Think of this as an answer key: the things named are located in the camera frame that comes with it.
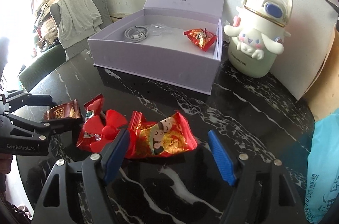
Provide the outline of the red plastic fan propeller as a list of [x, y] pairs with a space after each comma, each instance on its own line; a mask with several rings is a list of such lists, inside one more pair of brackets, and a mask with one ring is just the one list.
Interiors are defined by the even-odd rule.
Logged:
[[90, 145], [93, 153], [100, 153], [106, 144], [113, 142], [120, 129], [128, 123], [122, 114], [112, 109], [106, 112], [105, 121], [106, 124], [103, 124], [101, 139]]

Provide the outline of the white Cinnamoroll water bottle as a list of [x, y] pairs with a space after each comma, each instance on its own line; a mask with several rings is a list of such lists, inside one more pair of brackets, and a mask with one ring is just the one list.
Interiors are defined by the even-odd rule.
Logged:
[[232, 25], [224, 26], [230, 37], [228, 56], [243, 74], [261, 78], [276, 57], [284, 52], [285, 30], [291, 19], [293, 0], [242, 0]]

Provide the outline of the clutter pile of bags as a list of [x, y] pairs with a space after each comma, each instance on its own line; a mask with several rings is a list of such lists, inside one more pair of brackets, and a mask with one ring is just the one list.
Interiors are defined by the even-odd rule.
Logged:
[[48, 49], [58, 38], [57, 25], [51, 14], [51, 6], [59, 0], [30, 0], [33, 14], [33, 36], [40, 51]]

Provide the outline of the green upholstered seat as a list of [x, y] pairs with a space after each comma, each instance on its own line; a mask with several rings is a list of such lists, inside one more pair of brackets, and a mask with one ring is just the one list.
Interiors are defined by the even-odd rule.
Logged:
[[26, 67], [20, 73], [19, 81], [23, 88], [29, 92], [64, 62], [66, 62], [65, 50], [61, 44], [57, 44], [43, 52], [29, 67]]

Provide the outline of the blue plastic bag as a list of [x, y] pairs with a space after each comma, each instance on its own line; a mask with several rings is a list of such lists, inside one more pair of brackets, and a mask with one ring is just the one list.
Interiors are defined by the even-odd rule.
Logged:
[[338, 110], [315, 123], [307, 163], [304, 213], [320, 223], [338, 196]]

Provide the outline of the lavender open gift box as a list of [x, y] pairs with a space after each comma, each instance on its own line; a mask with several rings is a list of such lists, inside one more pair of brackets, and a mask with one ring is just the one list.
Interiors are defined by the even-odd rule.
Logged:
[[222, 56], [224, 0], [146, 0], [89, 38], [94, 64], [210, 94]]

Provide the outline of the brown chocolate snack packet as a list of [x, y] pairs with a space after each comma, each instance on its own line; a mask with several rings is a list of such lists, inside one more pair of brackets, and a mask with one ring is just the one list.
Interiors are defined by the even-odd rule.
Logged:
[[68, 103], [54, 106], [44, 113], [44, 120], [54, 120], [59, 118], [81, 118], [81, 111], [76, 99]]

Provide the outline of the white foam board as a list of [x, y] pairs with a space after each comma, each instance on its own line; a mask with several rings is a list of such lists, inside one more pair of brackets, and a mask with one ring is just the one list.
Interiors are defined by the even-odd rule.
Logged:
[[[242, 0], [225, 0], [229, 24], [238, 15]], [[333, 44], [338, 14], [325, 0], [293, 0], [291, 19], [285, 30], [284, 52], [269, 70], [296, 99], [300, 99], [316, 79]]]

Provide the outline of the red gold candy packet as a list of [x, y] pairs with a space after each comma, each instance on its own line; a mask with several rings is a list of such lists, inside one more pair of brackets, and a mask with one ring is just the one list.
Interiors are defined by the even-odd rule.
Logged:
[[217, 40], [217, 36], [208, 31], [206, 28], [187, 30], [183, 32], [183, 34], [204, 52], [206, 52]]

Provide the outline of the grey fabric chair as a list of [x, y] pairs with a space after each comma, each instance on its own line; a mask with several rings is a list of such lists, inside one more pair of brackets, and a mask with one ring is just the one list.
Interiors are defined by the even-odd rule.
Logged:
[[87, 39], [112, 24], [107, 0], [59, 0], [50, 13], [67, 60], [89, 50]]

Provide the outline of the red Heinz ketchup packet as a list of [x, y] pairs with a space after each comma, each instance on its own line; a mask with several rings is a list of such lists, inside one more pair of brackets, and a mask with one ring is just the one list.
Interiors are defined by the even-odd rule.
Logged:
[[81, 150], [91, 152], [90, 145], [101, 139], [103, 129], [101, 111], [104, 100], [104, 96], [99, 94], [84, 104], [86, 110], [85, 122], [76, 143], [76, 146]]

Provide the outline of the red gold snack packet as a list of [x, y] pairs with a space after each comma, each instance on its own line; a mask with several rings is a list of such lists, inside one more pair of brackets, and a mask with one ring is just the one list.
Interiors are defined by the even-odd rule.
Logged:
[[127, 159], [171, 157], [197, 148], [188, 120], [176, 112], [159, 122], [147, 121], [143, 113], [134, 111], [128, 125], [130, 145]]

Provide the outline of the beige cloth on chair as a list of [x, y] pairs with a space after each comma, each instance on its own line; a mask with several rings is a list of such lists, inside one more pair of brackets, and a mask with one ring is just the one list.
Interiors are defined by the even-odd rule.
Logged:
[[63, 48], [70, 48], [101, 30], [103, 21], [92, 0], [59, 0], [56, 4], [61, 17], [58, 35]]

